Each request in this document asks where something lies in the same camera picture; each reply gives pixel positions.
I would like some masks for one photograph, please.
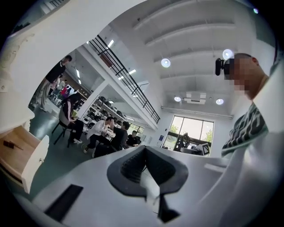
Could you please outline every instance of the camera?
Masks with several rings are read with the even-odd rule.
[[[215,74],[217,76],[220,75],[221,70],[224,70],[224,75],[225,76],[229,76],[230,71],[229,71],[229,64],[224,64],[224,60],[222,60],[221,58],[217,58],[217,60],[215,61]]]

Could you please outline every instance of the tree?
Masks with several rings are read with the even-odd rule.
[[[210,129],[209,132],[206,133],[206,138],[202,139],[203,141],[212,142],[213,132]]]
[[[170,132],[172,132],[172,133],[178,133],[178,127],[175,126],[175,125],[172,125],[172,126],[170,127]]]

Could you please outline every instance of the black railing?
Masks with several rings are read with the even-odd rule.
[[[53,0],[53,1],[50,1],[49,3],[54,6],[54,7],[57,7],[59,6],[61,3],[63,3],[64,0]]]
[[[114,54],[114,52],[107,46],[103,39],[98,35],[96,38],[89,41],[89,43],[95,49],[98,56],[100,56],[104,63],[116,75],[116,77],[129,88],[131,95],[133,95],[133,97],[135,97],[141,103],[142,107],[150,114],[151,118],[158,123],[160,117],[158,116],[157,112],[149,103],[136,81],[132,78],[127,69]]]

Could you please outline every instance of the black t-shirt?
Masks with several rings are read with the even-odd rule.
[[[114,127],[114,133],[115,133],[115,137],[112,139],[110,144],[117,151],[121,151],[123,148],[123,145],[125,145],[125,142],[127,140],[127,131]]]
[[[50,82],[53,83],[56,78],[58,78],[64,71],[66,67],[62,65],[62,61],[58,62],[45,76],[45,78]]]
[[[137,138],[136,137],[132,137],[132,135],[128,135],[128,140],[126,141],[126,143],[130,146],[133,146],[134,144],[137,144]]]

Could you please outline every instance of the sneaker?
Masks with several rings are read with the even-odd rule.
[[[89,149],[89,148],[86,147],[86,148],[83,150],[83,152],[84,152],[85,154],[87,154],[87,153],[88,153],[88,149]]]
[[[46,112],[47,110],[44,109],[42,106],[39,107],[41,110],[43,110],[44,112]]]
[[[75,143],[75,144],[81,144],[81,143],[82,143],[82,140],[76,140],[76,139],[74,139],[74,143]]]

